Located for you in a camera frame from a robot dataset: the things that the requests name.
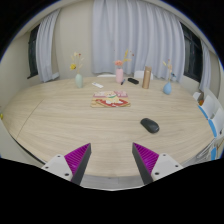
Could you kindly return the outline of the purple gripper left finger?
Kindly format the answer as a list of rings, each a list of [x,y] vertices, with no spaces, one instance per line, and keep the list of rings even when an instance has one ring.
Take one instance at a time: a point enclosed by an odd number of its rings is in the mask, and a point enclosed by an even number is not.
[[[57,154],[42,169],[79,185],[85,173],[90,155],[91,144],[88,143],[66,155]]]

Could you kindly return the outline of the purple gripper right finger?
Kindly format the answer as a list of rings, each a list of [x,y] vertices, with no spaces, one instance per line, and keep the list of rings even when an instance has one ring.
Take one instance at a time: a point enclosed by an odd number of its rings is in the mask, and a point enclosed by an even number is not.
[[[182,169],[182,166],[168,154],[157,154],[137,143],[132,145],[132,154],[145,185]]]

